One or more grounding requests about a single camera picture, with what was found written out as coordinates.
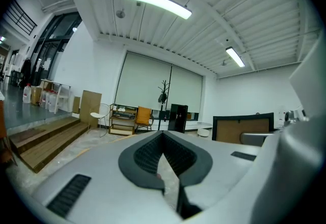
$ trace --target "wooden shelf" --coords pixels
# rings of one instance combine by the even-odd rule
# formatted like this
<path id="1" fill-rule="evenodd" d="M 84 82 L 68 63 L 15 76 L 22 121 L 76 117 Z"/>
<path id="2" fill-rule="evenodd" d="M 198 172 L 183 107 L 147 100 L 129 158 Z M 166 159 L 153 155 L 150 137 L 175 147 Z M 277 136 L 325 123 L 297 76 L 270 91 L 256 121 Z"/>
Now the wooden shelf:
<path id="1" fill-rule="evenodd" d="M 136 114 L 136 110 L 132 110 L 132 109 L 126 109 L 126 111 L 118 111 L 118 110 L 113 110 L 112 111 L 114 113 L 121 113 L 121 114 Z"/>
<path id="2" fill-rule="evenodd" d="M 120 117 L 120 116 L 111 116 L 112 120 L 117 120 L 117 121 L 124 121 L 124 122 L 133 122 L 134 118 L 124 118 L 124 117 Z"/>
<path id="3" fill-rule="evenodd" d="M 134 134 L 134 126 L 136 123 L 137 109 L 126 108 L 125 111 L 118 111 L 119 107 L 123 105 L 111 104 L 110 105 L 110 128 L 109 133 L 120 134 L 120 135 L 131 135 Z M 117 114 L 122 115 L 132 115 L 132 118 L 118 116 Z M 113 123 L 113 121 L 120 121 L 127 123 L 127 125 L 119 125 Z"/>

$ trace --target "staircase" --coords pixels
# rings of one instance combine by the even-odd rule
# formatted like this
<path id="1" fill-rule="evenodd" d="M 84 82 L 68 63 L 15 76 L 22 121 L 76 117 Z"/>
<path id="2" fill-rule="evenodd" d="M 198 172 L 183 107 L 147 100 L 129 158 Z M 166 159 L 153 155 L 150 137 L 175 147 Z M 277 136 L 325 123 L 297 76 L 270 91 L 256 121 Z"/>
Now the staircase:
<path id="1" fill-rule="evenodd" d="M 78 118 L 67 117 L 9 136 L 12 150 L 35 173 L 87 131 Z"/>

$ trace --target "lamp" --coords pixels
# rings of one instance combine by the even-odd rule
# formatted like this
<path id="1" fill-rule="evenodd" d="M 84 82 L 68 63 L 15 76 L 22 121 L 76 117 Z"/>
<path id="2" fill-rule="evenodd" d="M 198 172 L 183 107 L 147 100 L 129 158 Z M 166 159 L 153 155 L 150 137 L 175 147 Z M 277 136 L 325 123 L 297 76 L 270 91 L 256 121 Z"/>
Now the lamp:
<path id="1" fill-rule="evenodd" d="M 233 47 L 228 47 L 226 49 L 227 54 L 230 55 L 231 58 L 233 58 L 234 61 L 239 65 L 239 67 L 244 67 L 244 63 L 242 62 L 239 55 L 234 51 Z"/>
<path id="2" fill-rule="evenodd" d="M 185 8 L 184 6 L 177 4 L 172 0 L 135 0 L 139 2 L 145 2 L 163 8 L 167 11 L 170 11 L 181 18 L 188 19 L 192 12 Z"/>

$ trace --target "water bottle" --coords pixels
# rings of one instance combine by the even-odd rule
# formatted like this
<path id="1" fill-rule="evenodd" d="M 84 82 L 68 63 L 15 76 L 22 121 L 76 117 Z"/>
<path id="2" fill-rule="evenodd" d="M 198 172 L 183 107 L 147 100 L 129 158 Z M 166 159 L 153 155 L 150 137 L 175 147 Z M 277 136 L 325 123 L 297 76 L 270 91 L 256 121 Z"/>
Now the water bottle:
<path id="1" fill-rule="evenodd" d="M 43 90 L 42 92 L 42 101 L 41 101 L 41 107 L 46 107 L 46 90 Z"/>
<path id="2" fill-rule="evenodd" d="M 31 94 L 32 94 L 31 84 L 28 83 L 27 86 L 24 88 L 24 93 L 22 96 L 23 103 L 29 104 L 31 102 Z"/>
<path id="3" fill-rule="evenodd" d="M 46 94 L 45 94 L 45 109 L 46 110 L 49 110 L 50 95 L 51 95 L 51 92 L 50 91 L 47 91 Z"/>
<path id="4" fill-rule="evenodd" d="M 55 112 L 56 101 L 57 101 L 57 94 L 54 91 L 52 91 L 50 95 L 50 104 L 49 104 L 49 111 L 51 113 Z"/>

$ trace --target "round stool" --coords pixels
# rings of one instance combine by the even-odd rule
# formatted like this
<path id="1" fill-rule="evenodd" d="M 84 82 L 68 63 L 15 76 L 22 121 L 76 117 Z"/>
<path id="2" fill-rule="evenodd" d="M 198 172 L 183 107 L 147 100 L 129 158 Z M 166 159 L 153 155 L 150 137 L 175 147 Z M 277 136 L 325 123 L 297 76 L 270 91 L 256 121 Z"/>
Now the round stool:
<path id="1" fill-rule="evenodd" d="M 198 129 L 197 134 L 200 137 L 208 137 L 209 136 L 209 131 L 206 129 Z"/>

